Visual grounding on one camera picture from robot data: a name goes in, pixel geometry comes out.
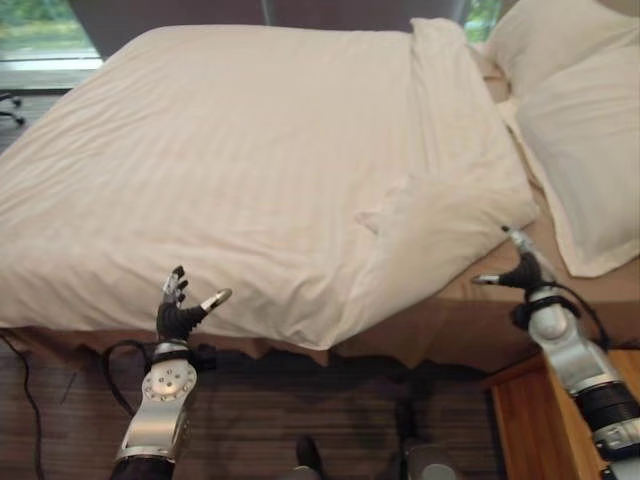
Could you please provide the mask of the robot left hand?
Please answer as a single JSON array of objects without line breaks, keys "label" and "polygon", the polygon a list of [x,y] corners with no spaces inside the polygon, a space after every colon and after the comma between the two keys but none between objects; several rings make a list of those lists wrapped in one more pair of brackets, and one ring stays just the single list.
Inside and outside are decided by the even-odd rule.
[{"label": "robot left hand", "polygon": [[233,294],[231,289],[224,288],[200,304],[184,308],[182,303],[186,299],[188,285],[182,265],[175,267],[166,278],[156,313],[156,333],[160,341],[187,341],[191,332]]}]

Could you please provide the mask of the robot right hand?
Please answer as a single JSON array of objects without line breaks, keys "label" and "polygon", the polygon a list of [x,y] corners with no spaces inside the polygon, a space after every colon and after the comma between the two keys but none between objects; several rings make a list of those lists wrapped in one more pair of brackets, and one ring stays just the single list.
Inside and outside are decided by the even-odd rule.
[{"label": "robot right hand", "polygon": [[553,266],[526,233],[506,225],[503,225],[501,230],[517,251],[517,265],[504,273],[477,275],[471,279],[473,284],[503,286],[531,292],[556,281]]}]

